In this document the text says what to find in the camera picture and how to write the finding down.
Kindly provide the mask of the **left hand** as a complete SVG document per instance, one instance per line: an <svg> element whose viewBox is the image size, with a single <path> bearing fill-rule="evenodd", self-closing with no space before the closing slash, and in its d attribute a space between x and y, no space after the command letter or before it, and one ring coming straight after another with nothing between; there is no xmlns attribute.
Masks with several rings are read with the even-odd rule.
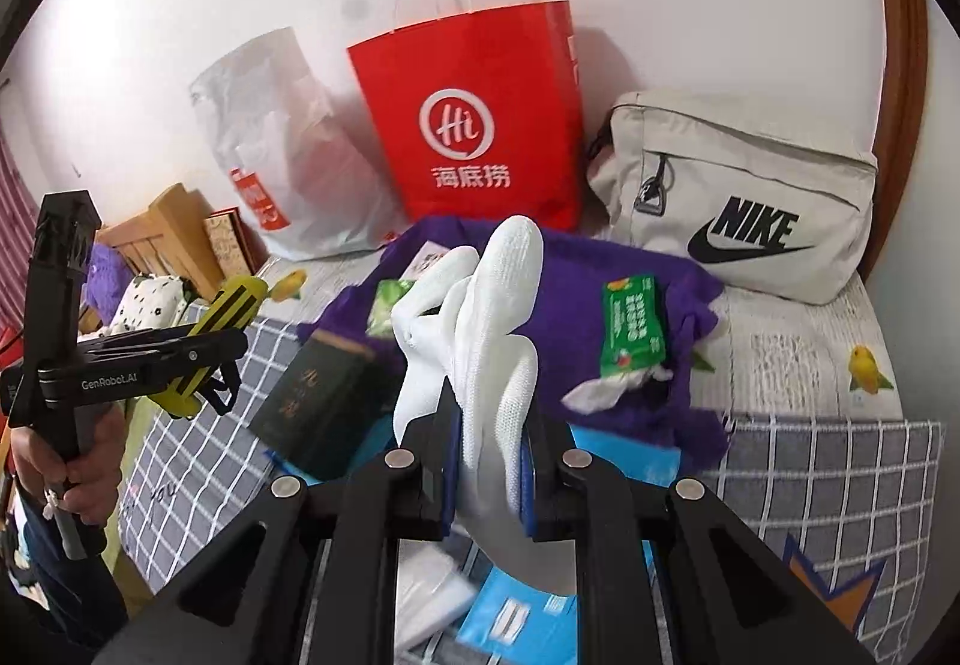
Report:
<svg viewBox="0 0 960 665"><path fill-rule="evenodd" d="M121 486L127 423L119 405L110 405L94 428L93 445L79 459L64 462L31 428L11 429L10 452L20 483L36 501L44 489L62 484L62 509L86 525L103 527L116 509Z"/></svg>

